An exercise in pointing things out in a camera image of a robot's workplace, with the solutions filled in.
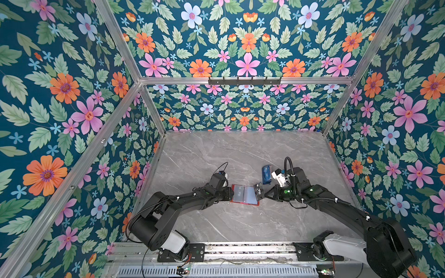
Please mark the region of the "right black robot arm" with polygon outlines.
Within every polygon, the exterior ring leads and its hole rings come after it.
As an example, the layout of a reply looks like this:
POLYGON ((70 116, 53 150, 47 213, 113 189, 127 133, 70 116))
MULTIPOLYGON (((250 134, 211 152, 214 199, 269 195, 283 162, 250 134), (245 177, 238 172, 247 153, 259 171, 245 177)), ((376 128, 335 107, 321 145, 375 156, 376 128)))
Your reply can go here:
POLYGON ((321 233, 314 238, 311 248, 316 259, 332 256, 354 259, 368 265, 381 278, 397 278, 417 262, 416 252, 399 222, 367 214, 321 185, 308 185, 300 190, 276 185, 265 197, 277 202, 296 200, 302 208, 319 210, 360 236, 351 239, 332 231, 321 233))

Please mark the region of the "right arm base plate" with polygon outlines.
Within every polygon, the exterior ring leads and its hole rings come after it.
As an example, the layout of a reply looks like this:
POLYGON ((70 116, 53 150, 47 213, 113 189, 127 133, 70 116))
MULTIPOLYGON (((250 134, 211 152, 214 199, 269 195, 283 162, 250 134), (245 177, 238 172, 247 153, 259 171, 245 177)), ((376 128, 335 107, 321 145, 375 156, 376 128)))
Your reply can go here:
POLYGON ((299 261, 345 261, 342 256, 333 256, 329 254, 324 247, 315 243, 297 243, 292 245, 296 249, 296 255, 299 261))

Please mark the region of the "black VIP credit card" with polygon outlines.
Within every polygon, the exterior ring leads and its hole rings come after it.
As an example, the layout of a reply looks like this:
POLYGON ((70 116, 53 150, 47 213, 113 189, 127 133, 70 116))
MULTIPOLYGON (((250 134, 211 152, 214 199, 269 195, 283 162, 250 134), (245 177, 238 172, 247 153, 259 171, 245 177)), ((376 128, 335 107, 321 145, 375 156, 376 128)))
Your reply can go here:
POLYGON ((232 201, 235 203, 244 203, 246 187, 243 185, 234 185, 232 189, 234 191, 232 201))

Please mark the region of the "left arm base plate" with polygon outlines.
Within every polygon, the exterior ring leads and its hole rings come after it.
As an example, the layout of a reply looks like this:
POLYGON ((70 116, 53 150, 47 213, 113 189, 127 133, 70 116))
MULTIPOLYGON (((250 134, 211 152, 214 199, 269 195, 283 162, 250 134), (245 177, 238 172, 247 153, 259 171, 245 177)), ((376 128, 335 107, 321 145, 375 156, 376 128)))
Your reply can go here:
POLYGON ((167 249, 160 249, 157 262, 203 262, 205 247, 206 245, 203 243, 186 243, 178 253, 173 253, 167 249))

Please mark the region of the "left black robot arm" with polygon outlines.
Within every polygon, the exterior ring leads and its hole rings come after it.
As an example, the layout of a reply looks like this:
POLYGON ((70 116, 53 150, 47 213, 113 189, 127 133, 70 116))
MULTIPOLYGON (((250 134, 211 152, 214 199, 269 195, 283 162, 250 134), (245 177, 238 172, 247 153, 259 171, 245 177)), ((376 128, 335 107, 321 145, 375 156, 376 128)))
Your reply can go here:
POLYGON ((207 209, 219 202, 229 202, 233 196, 234 191, 229 186, 216 190, 206 185, 178 196, 157 192, 131 218, 127 231, 151 251, 164 249, 180 254, 185 252, 190 241, 174 230, 179 216, 207 209))

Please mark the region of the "red leather card holder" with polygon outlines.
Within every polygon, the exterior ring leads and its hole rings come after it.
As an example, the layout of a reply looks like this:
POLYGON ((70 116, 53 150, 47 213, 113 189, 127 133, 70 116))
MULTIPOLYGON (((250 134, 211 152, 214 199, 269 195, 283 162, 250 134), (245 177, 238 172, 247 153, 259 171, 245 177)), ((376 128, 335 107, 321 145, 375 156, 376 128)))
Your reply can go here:
POLYGON ((243 203, 243 205, 258 206, 259 202, 257 201, 257 199, 255 197, 254 187, 253 186, 245 186, 245 187, 246 187, 245 202, 243 203))

